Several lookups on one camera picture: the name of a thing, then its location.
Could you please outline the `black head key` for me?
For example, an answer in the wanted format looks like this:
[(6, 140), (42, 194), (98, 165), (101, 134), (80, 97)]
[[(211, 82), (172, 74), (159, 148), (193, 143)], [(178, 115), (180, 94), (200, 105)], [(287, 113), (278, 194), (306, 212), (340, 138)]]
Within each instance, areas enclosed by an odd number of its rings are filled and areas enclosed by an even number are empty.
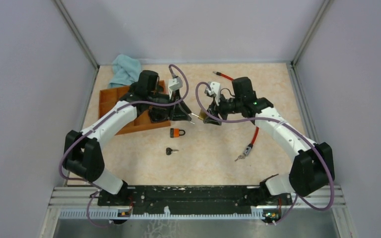
[(176, 153), (176, 152), (178, 152), (179, 150), (177, 150), (177, 149), (172, 149), (172, 148), (170, 148), (170, 147), (167, 147), (166, 148), (166, 155), (172, 155), (173, 153)]

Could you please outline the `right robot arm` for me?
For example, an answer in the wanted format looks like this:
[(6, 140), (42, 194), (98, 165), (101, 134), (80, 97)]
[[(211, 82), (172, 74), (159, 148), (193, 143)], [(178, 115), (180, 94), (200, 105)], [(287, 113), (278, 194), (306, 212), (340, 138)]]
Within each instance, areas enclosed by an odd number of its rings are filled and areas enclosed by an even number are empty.
[(206, 123), (229, 122), (229, 114), (241, 114), (267, 132), (292, 160), (289, 173), (275, 175), (261, 182), (259, 197), (265, 204), (273, 204), (283, 193), (294, 192), (308, 196), (335, 179), (332, 148), (316, 143), (291, 126), (265, 97), (259, 98), (248, 77), (232, 81), (234, 96), (225, 98), (218, 82), (209, 82), (205, 94), (213, 101), (206, 110)]

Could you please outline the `orange black padlock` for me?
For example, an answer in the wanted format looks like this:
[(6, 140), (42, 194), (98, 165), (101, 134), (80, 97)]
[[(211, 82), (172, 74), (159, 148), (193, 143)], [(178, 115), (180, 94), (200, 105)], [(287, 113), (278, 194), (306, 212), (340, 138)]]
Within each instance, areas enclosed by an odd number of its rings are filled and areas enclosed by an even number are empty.
[(178, 138), (180, 136), (184, 136), (186, 134), (186, 131), (179, 128), (170, 128), (170, 137), (171, 138)]

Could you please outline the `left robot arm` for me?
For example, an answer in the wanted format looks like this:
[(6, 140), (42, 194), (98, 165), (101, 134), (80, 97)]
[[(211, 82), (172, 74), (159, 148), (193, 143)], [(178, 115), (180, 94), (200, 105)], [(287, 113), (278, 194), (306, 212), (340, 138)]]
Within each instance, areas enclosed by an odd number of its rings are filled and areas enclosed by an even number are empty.
[[(187, 91), (181, 96), (183, 86)], [(75, 174), (76, 180), (108, 192), (115, 204), (125, 204), (129, 198), (127, 183), (106, 169), (102, 150), (121, 129), (150, 108), (160, 109), (168, 120), (190, 121), (190, 111), (175, 113), (184, 104), (190, 89), (185, 74), (182, 71), (180, 75), (172, 73), (165, 89), (167, 93), (159, 91), (158, 73), (143, 70), (138, 81), (129, 86), (103, 117), (82, 131), (72, 130), (66, 135), (59, 169)]]

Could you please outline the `brass padlock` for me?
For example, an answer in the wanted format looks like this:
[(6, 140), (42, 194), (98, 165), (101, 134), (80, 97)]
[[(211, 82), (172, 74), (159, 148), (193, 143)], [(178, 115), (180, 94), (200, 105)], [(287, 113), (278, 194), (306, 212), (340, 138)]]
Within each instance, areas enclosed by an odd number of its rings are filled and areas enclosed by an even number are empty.
[(199, 114), (190, 113), (190, 115), (198, 118), (199, 120), (205, 120), (207, 118), (207, 114), (205, 112), (199, 112)]

